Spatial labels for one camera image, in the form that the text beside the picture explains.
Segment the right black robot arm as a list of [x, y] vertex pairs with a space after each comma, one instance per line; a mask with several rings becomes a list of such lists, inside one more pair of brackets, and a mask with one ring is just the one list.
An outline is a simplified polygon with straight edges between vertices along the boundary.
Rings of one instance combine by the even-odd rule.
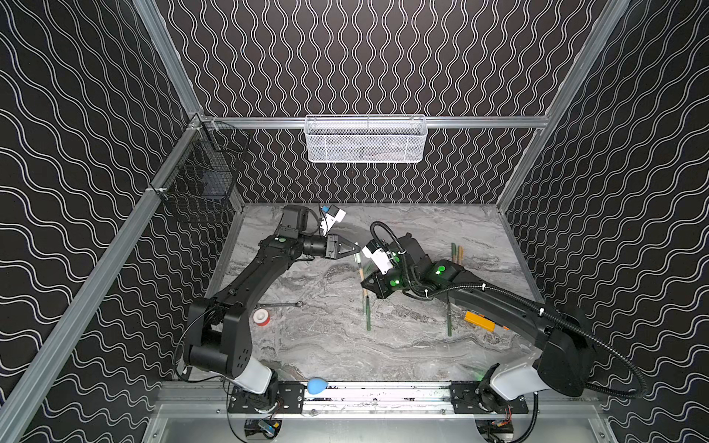
[[[579, 397], [587, 389], [624, 399], [640, 399], [648, 393], [643, 371], [594, 336], [581, 310], [535, 302], [489, 284], [450, 260], [432, 261], [411, 234], [393, 236], [386, 243], [377, 235], [378, 229], [393, 234], [382, 221], [371, 223], [372, 238], [363, 253], [376, 267], [364, 278], [364, 289], [379, 299], [401, 292], [422, 302], [451, 302], [535, 346], [529, 356], [489, 368], [481, 385], [500, 398], [511, 401], [545, 389], [567, 397]], [[628, 367], [638, 388], [619, 391], [594, 384], [590, 376], [599, 350]]]

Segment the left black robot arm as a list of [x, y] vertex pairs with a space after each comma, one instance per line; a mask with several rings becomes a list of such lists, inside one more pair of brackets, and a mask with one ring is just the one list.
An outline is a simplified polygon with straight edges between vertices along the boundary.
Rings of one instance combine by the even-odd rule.
[[273, 371], [252, 356], [250, 318], [258, 302], [302, 256], [339, 260], [360, 252], [343, 236], [310, 232], [308, 218], [314, 213], [285, 206], [275, 232], [260, 241], [249, 265], [223, 290], [191, 304], [181, 339], [185, 365], [221, 376], [250, 394], [264, 395], [276, 383]]

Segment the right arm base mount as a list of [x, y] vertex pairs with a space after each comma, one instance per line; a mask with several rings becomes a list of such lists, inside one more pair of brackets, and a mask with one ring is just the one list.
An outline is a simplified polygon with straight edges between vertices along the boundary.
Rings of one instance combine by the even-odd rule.
[[526, 415], [529, 408], [524, 396], [505, 400], [479, 381], [456, 381], [450, 385], [451, 404], [456, 415]]

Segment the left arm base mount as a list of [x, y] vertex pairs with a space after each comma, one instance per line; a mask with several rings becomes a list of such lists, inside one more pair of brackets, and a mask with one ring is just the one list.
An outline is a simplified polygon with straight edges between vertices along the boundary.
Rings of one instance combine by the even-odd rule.
[[228, 397], [228, 413], [237, 415], [299, 415], [306, 386], [297, 381], [277, 381], [263, 394], [236, 389]]

